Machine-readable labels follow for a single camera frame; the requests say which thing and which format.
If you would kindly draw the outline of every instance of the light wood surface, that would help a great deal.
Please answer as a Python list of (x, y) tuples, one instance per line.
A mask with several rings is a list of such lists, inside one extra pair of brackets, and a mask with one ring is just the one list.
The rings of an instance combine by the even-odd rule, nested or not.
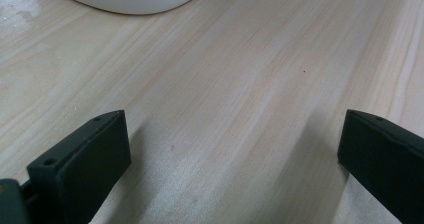
[(337, 163), (346, 109), (424, 136), (424, 0), (0, 0), (0, 176), (124, 109), (92, 223), (399, 223)]

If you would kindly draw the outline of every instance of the dark green plastic part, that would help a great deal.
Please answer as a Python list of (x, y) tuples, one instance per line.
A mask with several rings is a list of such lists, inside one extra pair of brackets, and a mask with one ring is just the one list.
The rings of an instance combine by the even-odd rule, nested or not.
[(19, 184), (12, 179), (0, 180), (0, 223), (30, 223)]
[(348, 110), (339, 162), (402, 223), (424, 223), (424, 139)]
[[(89, 223), (130, 163), (124, 111), (103, 114), (28, 165), (30, 180), (13, 189), (23, 196), (24, 208), (13, 205), (30, 223)], [(0, 216), (0, 224), (8, 223), (5, 218)]]

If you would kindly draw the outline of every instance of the small hole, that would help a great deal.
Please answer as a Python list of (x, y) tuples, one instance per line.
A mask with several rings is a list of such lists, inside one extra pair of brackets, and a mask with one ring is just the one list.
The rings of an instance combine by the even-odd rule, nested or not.
[(56, 159), (48, 159), (47, 161), (44, 162), (45, 166), (50, 166), (56, 163)]

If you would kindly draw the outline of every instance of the wooden table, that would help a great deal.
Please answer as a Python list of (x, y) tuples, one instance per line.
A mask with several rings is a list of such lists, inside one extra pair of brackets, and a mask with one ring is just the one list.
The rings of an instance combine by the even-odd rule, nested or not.
[(124, 109), (92, 223), (399, 223), (337, 163), (346, 110), (424, 135), (424, 0), (0, 0), (0, 175)]

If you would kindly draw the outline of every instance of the black clamp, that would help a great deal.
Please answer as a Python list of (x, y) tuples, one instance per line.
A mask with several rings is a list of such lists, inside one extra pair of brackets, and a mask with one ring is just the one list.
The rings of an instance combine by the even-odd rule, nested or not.
[(379, 116), (348, 110), (338, 158), (402, 223), (424, 223), (424, 139)]
[(86, 224), (131, 164), (124, 111), (98, 116), (28, 165), (22, 186), (0, 180), (0, 224)]

